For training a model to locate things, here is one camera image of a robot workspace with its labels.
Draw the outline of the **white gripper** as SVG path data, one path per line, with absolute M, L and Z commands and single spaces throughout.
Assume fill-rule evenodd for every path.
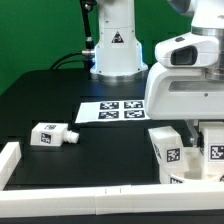
M 208 78 L 219 56 L 219 40 L 192 33 L 155 47 L 144 106 L 154 120 L 187 120 L 190 142 L 198 146 L 198 120 L 224 119 L 224 82 Z

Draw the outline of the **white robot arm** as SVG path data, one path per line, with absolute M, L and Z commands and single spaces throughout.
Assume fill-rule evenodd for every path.
M 144 106 L 153 120 L 224 120 L 224 0 L 167 0 L 191 30 L 155 46 L 148 68 L 135 37 L 133 0 L 96 0 L 100 39 L 91 73 L 111 82 L 149 71 Z

